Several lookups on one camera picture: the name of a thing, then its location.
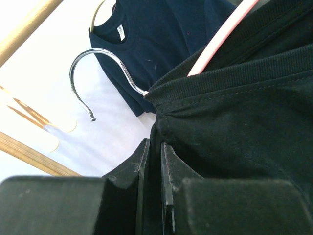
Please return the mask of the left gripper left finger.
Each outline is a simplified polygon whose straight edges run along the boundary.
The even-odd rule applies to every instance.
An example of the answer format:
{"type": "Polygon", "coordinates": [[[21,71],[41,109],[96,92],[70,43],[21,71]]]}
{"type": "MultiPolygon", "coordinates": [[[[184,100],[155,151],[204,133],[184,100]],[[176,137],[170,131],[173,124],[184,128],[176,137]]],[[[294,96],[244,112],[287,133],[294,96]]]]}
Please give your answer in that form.
{"type": "Polygon", "coordinates": [[[143,139],[135,152],[104,176],[102,234],[140,235],[150,140],[143,139]]]}

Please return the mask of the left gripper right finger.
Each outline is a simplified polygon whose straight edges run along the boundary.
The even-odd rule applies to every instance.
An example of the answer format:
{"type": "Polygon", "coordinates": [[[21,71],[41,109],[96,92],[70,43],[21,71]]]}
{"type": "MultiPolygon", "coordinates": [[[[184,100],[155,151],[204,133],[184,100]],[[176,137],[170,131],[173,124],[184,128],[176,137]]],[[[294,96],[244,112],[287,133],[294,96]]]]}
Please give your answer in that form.
{"type": "Polygon", "coordinates": [[[196,171],[186,164],[171,145],[163,142],[160,148],[161,196],[162,196],[162,231],[174,233],[175,228],[175,192],[184,178],[202,179],[196,171]]]}

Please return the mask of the black t shirt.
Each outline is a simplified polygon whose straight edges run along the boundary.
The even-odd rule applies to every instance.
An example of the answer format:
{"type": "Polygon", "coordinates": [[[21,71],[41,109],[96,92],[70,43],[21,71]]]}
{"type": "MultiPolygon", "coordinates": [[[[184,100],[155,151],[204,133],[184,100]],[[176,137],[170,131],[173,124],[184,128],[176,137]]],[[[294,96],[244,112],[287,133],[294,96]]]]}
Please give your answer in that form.
{"type": "Polygon", "coordinates": [[[156,82],[150,171],[160,146],[208,178],[273,178],[313,203],[313,3],[271,0],[247,16],[201,74],[199,54],[156,82]]]}

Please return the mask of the pink hanger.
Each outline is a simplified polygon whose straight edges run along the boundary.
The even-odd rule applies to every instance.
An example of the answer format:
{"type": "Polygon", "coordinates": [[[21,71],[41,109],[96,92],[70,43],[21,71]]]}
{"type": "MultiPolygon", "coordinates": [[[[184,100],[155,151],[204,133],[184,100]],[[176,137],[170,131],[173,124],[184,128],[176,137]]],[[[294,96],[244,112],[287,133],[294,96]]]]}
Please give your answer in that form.
{"type": "MultiPolygon", "coordinates": [[[[204,70],[204,67],[210,62],[226,38],[255,5],[256,1],[254,0],[244,0],[238,6],[235,6],[234,11],[218,29],[212,39],[207,45],[201,48],[202,53],[199,58],[192,63],[192,67],[187,71],[189,76],[199,74],[204,70]]],[[[80,53],[70,67],[70,80],[74,79],[74,72],[78,62],[90,54],[95,55],[108,79],[117,88],[122,98],[136,116],[145,112],[153,113],[155,111],[153,105],[144,100],[148,90],[143,90],[136,85],[124,63],[115,54],[106,49],[91,47],[91,49],[80,53]]]]}

